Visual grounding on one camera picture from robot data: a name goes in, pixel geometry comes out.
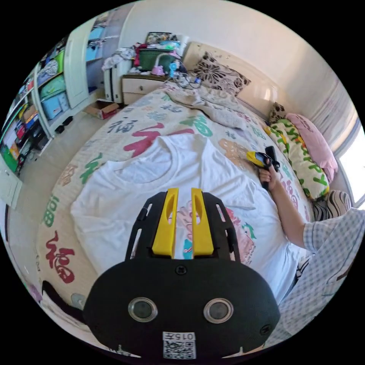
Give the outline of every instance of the person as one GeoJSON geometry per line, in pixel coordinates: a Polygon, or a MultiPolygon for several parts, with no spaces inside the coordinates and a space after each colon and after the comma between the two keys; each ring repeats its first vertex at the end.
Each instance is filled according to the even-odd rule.
{"type": "Polygon", "coordinates": [[[365,211],[351,208],[342,216],[305,224],[273,166],[269,171],[260,169],[259,176],[261,182],[268,182],[288,241],[314,254],[279,304],[281,318],[265,342],[265,349],[298,333],[336,294],[364,237],[365,211]]]}

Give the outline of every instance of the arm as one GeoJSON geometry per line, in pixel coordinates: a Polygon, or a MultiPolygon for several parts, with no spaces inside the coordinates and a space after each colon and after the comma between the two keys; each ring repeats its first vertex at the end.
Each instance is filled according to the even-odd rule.
{"type": "Polygon", "coordinates": [[[278,208],[282,229],[288,240],[301,248],[305,248],[303,242],[305,224],[281,185],[273,166],[270,167],[269,171],[260,169],[260,181],[269,183],[269,190],[278,208]]]}
{"type": "Polygon", "coordinates": [[[305,248],[303,242],[305,224],[284,187],[280,183],[276,184],[271,190],[271,195],[278,208],[282,229],[288,240],[301,248],[305,248]]]}

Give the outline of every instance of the plaid shirt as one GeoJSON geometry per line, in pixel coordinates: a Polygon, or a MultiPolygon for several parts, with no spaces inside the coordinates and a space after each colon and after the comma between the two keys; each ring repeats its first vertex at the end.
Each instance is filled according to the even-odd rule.
{"type": "Polygon", "coordinates": [[[305,225],[305,248],[315,253],[298,282],[279,305],[281,318],[265,348],[298,333],[326,306],[346,278],[365,234],[365,211],[305,225]]]}

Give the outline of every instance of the pink pillow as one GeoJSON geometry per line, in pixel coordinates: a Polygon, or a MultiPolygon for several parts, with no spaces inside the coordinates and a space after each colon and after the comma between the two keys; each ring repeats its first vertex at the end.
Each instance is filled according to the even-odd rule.
{"type": "Polygon", "coordinates": [[[297,127],[313,161],[323,169],[328,182],[331,183],[338,170],[338,165],[320,131],[309,119],[299,114],[289,113],[286,114],[285,118],[289,119],[297,127]]]}

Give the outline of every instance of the curtain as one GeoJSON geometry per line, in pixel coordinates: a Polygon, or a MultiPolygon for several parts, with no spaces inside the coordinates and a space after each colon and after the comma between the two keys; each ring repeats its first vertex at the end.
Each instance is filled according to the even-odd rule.
{"type": "Polygon", "coordinates": [[[341,81],[334,86],[317,111],[309,118],[322,133],[332,151],[345,142],[357,120],[357,112],[341,81]]]}

